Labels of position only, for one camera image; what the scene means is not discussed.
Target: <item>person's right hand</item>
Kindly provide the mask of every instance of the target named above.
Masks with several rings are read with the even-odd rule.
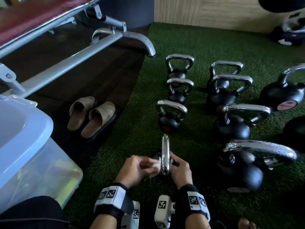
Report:
[[[170,175],[178,190],[186,184],[193,184],[192,172],[190,170],[189,164],[181,158],[177,157],[172,152],[170,152],[170,157],[179,165],[170,165]]]

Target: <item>plastic storage bin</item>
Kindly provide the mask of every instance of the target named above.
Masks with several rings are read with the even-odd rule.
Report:
[[[63,208],[82,170],[50,138],[52,119],[25,99],[0,95],[0,213],[46,195]]]

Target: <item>kettlebell handle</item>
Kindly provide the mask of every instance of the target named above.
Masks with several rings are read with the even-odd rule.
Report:
[[[158,114],[165,115],[163,106],[167,106],[167,107],[175,108],[175,109],[179,110],[180,114],[177,115],[177,118],[179,120],[183,120],[185,118],[186,114],[188,113],[187,108],[182,104],[179,104],[179,103],[176,103],[173,101],[169,101],[169,100],[159,100],[156,105]]]
[[[214,92],[218,91],[217,81],[220,79],[243,81],[244,85],[242,85],[240,88],[238,88],[236,90],[236,92],[238,94],[241,93],[242,91],[246,90],[253,83],[253,79],[247,75],[233,75],[233,74],[215,75],[212,77],[212,80],[211,80],[212,91],[214,91]]]
[[[227,152],[227,153],[232,153],[235,151],[249,151],[249,152],[277,155],[284,158],[284,160],[289,160],[289,161],[296,161],[298,158],[295,150],[293,150],[290,147],[276,143],[266,142],[266,141],[258,141],[258,140],[232,140],[228,142],[223,149],[223,152]],[[279,165],[282,162],[280,160],[275,159],[272,162],[269,162],[267,165],[275,166],[275,165]]]
[[[287,77],[297,70],[305,70],[305,63],[300,63],[284,70],[278,77],[278,82],[280,82],[281,85],[285,87],[287,85]]]
[[[190,55],[181,55],[181,54],[172,54],[172,55],[169,55],[165,59],[165,64],[166,64],[167,69],[170,72],[173,72],[173,67],[170,64],[170,60],[172,60],[172,59],[184,59],[184,60],[188,60],[189,61],[189,64],[184,68],[185,69],[185,73],[187,73],[192,68],[192,66],[194,64],[194,60],[195,60],[194,57],[190,56]]]
[[[160,173],[166,175],[168,174],[169,170],[170,170],[170,139],[168,138],[168,135],[164,134],[162,137]]]
[[[241,72],[244,65],[241,62],[234,62],[234,61],[216,61],[212,63],[210,66],[210,80],[213,78],[213,76],[216,75],[215,68],[216,66],[223,65],[223,66],[235,66],[237,69],[232,73],[233,75],[237,75]]]
[[[188,95],[192,90],[193,90],[193,87],[194,87],[194,83],[192,80],[189,80],[189,79],[181,79],[181,78],[170,78],[166,81],[166,84],[169,84],[170,85],[170,91],[172,92],[173,91],[173,86],[172,86],[172,83],[180,83],[180,84],[185,84],[187,85],[187,89],[184,90],[185,94]]]
[[[256,104],[228,104],[222,107],[223,112],[223,122],[228,122],[228,113],[232,110],[237,111],[257,111],[259,112],[258,116],[250,119],[252,124],[257,123],[260,120],[265,119],[268,115],[271,114],[271,109],[263,106],[263,105],[256,105]]]

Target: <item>gym floor mat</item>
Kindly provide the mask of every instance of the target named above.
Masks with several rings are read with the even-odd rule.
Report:
[[[125,159],[133,154],[151,156],[158,150],[163,132],[158,127],[155,105],[158,100],[167,99],[165,58],[180,53],[195,57],[187,78],[196,88],[187,97],[186,118],[178,131],[169,135],[170,147],[190,164],[193,182],[204,195],[211,218],[227,226],[237,225],[240,217],[246,217],[261,228],[305,228],[301,210],[305,204],[303,161],[265,173],[258,192],[232,194],[223,190],[213,170],[213,154],[220,147],[211,134],[216,116],[206,114],[207,94],[198,88],[205,87],[213,62],[241,61],[244,68],[240,74],[252,77],[254,83],[237,98],[237,103],[252,104],[265,85],[276,81],[283,70],[303,61],[291,47],[274,43],[263,34],[153,23],[149,38],[157,57],[145,58],[126,109],[92,165],[84,171],[79,188],[65,208],[65,215],[76,220],[80,228],[88,228],[94,219],[93,207],[100,191],[115,179]],[[184,61],[171,63],[177,68],[185,66]],[[297,72],[289,80],[304,81],[303,77],[302,72]],[[290,111],[272,114],[251,129],[251,139],[282,143],[278,134],[285,123],[302,115],[304,110],[305,103],[301,103]],[[139,228],[156,228],[153,218],[158,197],[173,196],[174,191],[170,179],[159,177],[144,179],[129,190],[132,199],[141,204]]]

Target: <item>beige slide sandal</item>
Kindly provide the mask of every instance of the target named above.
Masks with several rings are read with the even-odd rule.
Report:
[[[94,141],[97,136],[104,131],[117,116],[115,105],[105,102],[89,112],[89,123],[81,131],[81,137],[86,142]]]
[[[93,106],[97,104],[93,96],[87,96],[75,101],[69,110],[70,120],[68,123],[68,130],[78,130],[85,121],[86,115]]]

